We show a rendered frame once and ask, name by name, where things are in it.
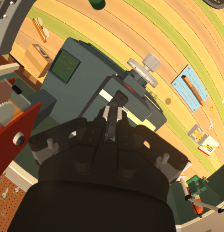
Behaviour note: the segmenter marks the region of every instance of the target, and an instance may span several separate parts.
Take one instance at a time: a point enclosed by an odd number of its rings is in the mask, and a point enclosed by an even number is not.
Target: blue board
[[[201,105],[197,101],[192,91],[188,88],[188,86],[181,78],[182,75],[185,75],[189,78],[189,80],[192,82],[192,84],[194,85],[194,87],[196,88],[196,90],[198,91],[199,95],[202,97],[204,102],[209,97],[209,95],[206,89],[204,88],[203,84],[200,82],[197,75],[194,73],[191,66],[187,65],[186,68],[179,74],[179,76],[172,82],[172,86],[180,94],[180,96],[183,98],[183,100],[187,103],[187,105],[194,113]]]

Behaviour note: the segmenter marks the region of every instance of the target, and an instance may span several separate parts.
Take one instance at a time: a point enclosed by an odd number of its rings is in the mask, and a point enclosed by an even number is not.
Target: transparent cover
[[[7,126],[19,117],[31,103],[22,95],[18,95],[6,80],[0,80],[0,128]]]

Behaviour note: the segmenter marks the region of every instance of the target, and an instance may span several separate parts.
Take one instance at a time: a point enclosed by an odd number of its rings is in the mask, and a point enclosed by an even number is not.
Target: silver key
[[[210,126],[209,126],[209,130],[211,130],[212,128],[213,128],[212,118],[210,118]]]

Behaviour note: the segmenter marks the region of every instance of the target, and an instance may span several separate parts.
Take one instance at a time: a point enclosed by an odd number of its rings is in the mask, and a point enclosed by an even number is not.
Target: green display screen
[[[79,62],[77,60],[73,59],[70,55],[62,51],[57,58],[52,71],[67,82],[73,71],[77,68],[78,64]]]

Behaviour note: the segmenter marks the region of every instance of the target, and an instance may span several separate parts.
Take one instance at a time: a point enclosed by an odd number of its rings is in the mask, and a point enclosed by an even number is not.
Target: white label
[[[47,56],[47,54],[45,54],[45,52],[40,48],[40,47],[36,47],[41,53],[43,56]]]

